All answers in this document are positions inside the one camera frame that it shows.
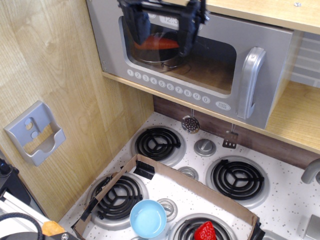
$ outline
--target brown backsplash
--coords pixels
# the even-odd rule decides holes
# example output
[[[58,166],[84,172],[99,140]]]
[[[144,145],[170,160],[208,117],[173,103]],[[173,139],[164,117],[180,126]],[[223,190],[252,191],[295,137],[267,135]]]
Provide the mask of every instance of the brown backsplash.
[[[153,96],[154,111],[177,121],[189,115],[190,108]],[[200,123],[200,128],[206,132],[225,137],[226,131],[231,130],[231,123],[223,121],[213,116],[209,116],[199,111],[194,111],[194,116]],[[305,169],[307,165],[320,155],[303,148],[288,144],[286,142],[274,139],[269,136],[257,133],[246,128],[236,126],[235,132],[239,134],[237,143],[259,153],[268,155],[272,158],[286,162],[301,169]]]

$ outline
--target light blue bowl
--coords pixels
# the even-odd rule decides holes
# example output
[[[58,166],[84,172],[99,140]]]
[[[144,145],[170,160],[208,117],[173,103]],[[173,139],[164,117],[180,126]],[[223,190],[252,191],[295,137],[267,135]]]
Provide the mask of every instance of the light blue bowl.
[[[158,236],[167,223],[166,211],[160,203],[146,199],[138,202],[131,210],[130,224],[141,238],[152,239]]]

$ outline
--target black cable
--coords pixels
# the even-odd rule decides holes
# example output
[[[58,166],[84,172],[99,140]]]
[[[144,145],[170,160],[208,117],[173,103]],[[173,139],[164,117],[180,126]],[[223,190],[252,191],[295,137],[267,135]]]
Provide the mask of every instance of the black cable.
[[[32,222],[35,225],[35,227],[38,231],[37,240],[43,240],[44,236],[42,234],[41,226],[33,217],[31,217],[27,214],[24,214],[24,213],[20,213],[20,212],[12,212],[12,213],[0,215],[0,222],[2,220],[6,220],[6,219],[10,219],[10,218],[22,218],[22,219],[29,220],[30,222]]]

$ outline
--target cardboard box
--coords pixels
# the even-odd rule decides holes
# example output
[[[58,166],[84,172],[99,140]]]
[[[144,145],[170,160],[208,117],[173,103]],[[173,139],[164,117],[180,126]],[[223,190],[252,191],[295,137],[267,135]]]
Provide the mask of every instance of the cardboard box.
[[[102,191],[98,195],[96,195],[95,198],[90,201],[80,219],[72,226],[72,229],[79,239],[85,240],[85,238],[82,237],[82,234],[84,233],[87,224],[91,220],[92,210],[107,194],[112,186],[119,180],[119,178],[123,174],[130,172],[134,168],[135,174],[138,174],[150,180],[153,178],[154,174],[160,174],[172,179],[180,186],[189,189],[196,195],[206,199],[217,207],[226,210],[235,217],[252,226],[252,231],[249,235],[248,240],[263,239],[265,233],[259,228],[259,218],[250,210],[235,202],[231,198],[210,189],[201,182],[198,182],[171,167],[168,167],[160,162],[157,162],[140,154],[135,155],[125,166],[123,166],[120,172],[115,173],[112,176],[110,182],[103,187]]]

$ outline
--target wooden shelf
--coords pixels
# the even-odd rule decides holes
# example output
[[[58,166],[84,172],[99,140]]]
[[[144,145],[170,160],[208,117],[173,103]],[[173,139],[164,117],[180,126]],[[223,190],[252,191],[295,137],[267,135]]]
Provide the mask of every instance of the wooden shelf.
[[[103,72],[102,75],[174,103],[193,108],[215,118],[320,154],[320,88],[290,81],[278,104],[275,106],[266,128],[261,129],[124,78],[106,72]]]
[[[187,0],[166,0],[185,5]],[[311,0],[207,0],[210,12],[320,34],[320,2]]]

